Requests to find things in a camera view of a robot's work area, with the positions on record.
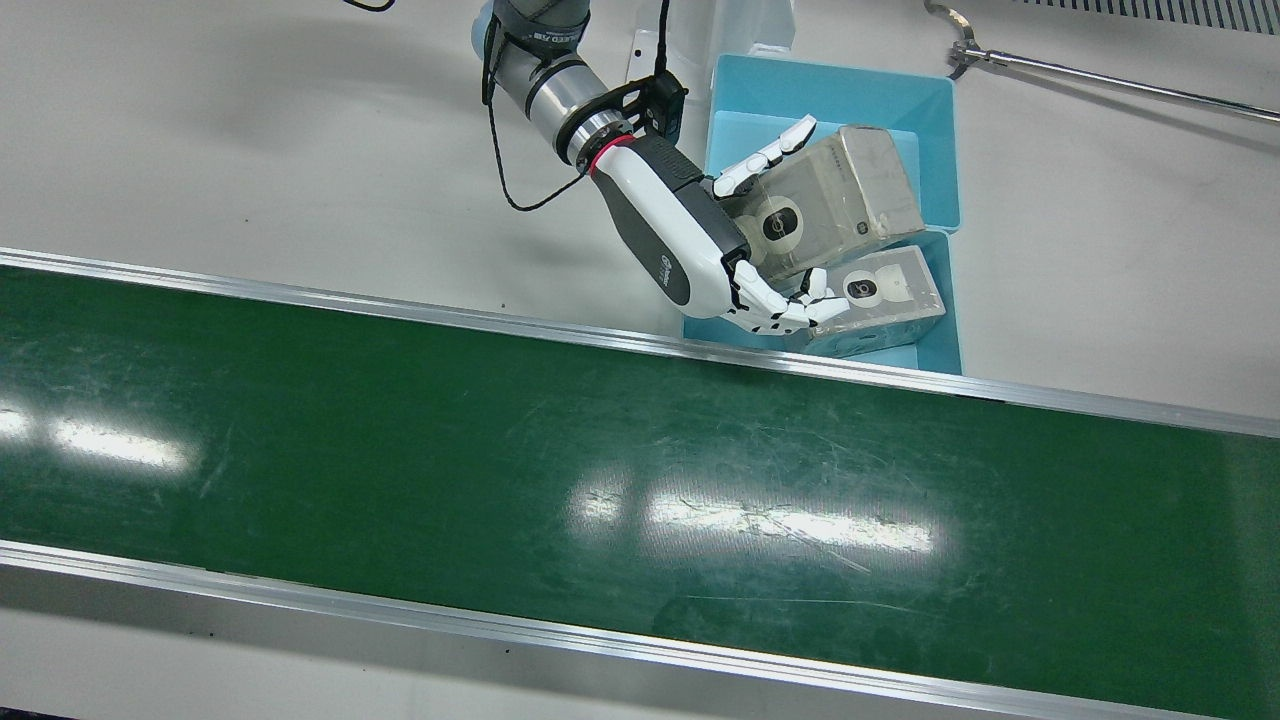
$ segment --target conveyor belt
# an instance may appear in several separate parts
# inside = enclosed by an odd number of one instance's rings
[[[1271,716],[1280,442],[0,268],[0,538]]]

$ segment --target robotic hand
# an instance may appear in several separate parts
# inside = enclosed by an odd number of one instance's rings
[[[492,15],[483,10],[477,19],[477,29],[488,23],[483,42],[476,37],[485,102],[500,86],[559,158],[590,176],[622,241],[684,314],[790,334],[847,310],[823,270],[809,270],[791,297],[764,282],[746,237],[718,202],[799,150],[813,135],[813,118],[712,182],[672,145],[685,91],[660,60],[653,77],[608,90],[576,54],[588,5],[493,0]],[[637,100],[623,104],[631,94]]]

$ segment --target blue bin divider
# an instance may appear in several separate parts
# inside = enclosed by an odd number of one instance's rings
[[[805,114],[818,118],[814,138],[845,124],[883,127],[897,145],[928,229],[900,245],[916,245],[938,286],[947,314],[914,345],[850,357],[895,368],[961,374],[951,282],[950,232],[960,227],[951,79],[723,55],[716,70],[707,169],[721,169],[772,142]],[[749,333],[721,318],[685,318],[685,337],[800,351],[805,338]]]

